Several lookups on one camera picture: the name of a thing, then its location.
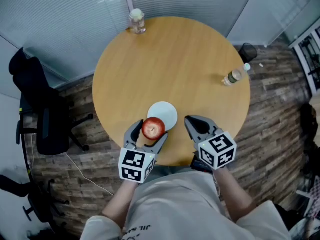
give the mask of bottle cap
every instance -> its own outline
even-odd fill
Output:
[[[142,20],[142,18],[145,16],[144,13],[142,12],[142,10],[140,9],[133,9],[130,13],[130,16],[132,19],[134,19],[135,21],[140,21]]]
[[[249,64],[249,63],[244,64],[243,69],[244,69],[245,71],[249,71],[249,70],[251,69],[250,64]]]

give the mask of red apple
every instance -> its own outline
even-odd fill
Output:
[[[166,131],[166,126],[161,119],[149,117],[142,125],[143,135],[151,141],[159,139]]]

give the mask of plastic bottle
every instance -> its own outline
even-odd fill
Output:
[[[146,32],[145,14],[140,9],[133,9],[129,16],[131,22],[131,30],[135,34],[143,34]]]
[[[247,71],[249,71],[250,69],[250,64],[246,63],[242,67],[232,70],[222,81],[226,86],[232,86],[233,84],[244,78],[246,74],[248,74]]]

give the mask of chair backrest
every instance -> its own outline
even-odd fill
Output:
[[[52,92],[38,58],[27,59],[20,49],[11,59],[9,71],[32,109],[38,111],[46,107]]]

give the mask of white plate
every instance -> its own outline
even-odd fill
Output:
[[[160,101],[149,108],[147,117],[161,119],[164,122],[165,130],[169,131],[178,121],[178,112],[172,104]]]

